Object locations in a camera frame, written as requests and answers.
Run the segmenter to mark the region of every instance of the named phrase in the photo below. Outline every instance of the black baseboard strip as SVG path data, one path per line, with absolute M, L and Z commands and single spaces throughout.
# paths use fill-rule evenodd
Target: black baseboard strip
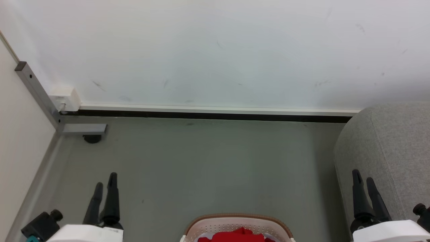
M 224 120 L 260 120 L 260 121 L 295 121 L 317 123 L 347 123 L 351 117 L 344 116 L 309 116 L 309 115 L 259 115 L 259 114 L 222 114 L 190 112 L 141 112 L 141 111 L 106 111 L 79 110 L 68 112 L 66 116 L 98 117 L 142 117 L 142 118 L 197 118 Z

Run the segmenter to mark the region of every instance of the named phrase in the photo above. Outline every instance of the white wall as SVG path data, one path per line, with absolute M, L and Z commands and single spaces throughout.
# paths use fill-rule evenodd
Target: white wall
M 0 241 L 4 241 L 55 133 L 0 42 Z
M 4 0 L 45 88 L 84 106 L 362 109 L 430 100 L 428 0 Z

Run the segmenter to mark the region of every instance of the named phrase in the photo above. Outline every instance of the black knob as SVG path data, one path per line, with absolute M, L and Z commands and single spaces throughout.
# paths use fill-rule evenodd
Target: black knob
M 52 210 L 51 216 L 56 222 L 63 219 L 63 214 L 60 211 L 58 211 L 57 209 Z
M 412 212 L 418 216 L 421 216 L 424 211 L 426 211 L 426 205 L 422 203 L 418 203 L 417 205 L 415 205 L 414 209 L 412 210 Z

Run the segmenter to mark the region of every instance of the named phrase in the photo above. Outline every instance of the metal bracket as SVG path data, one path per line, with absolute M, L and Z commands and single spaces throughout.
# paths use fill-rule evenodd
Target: metal bracket
M 106 133 L 107 124 L 67 124 L 66 119 L 61 116 L 54 103 L 52 103 L 27 62 L 20 61 L 15 68 L 15 72 L 57 132 L 65 135 L 104 135 Z

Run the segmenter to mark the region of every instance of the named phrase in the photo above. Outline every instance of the teal connector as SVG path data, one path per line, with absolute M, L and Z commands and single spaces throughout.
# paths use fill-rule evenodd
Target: teal connector
M 27 238 L 27 242 L 39 242 L 39 240 L 35 236 L 30 236 Z

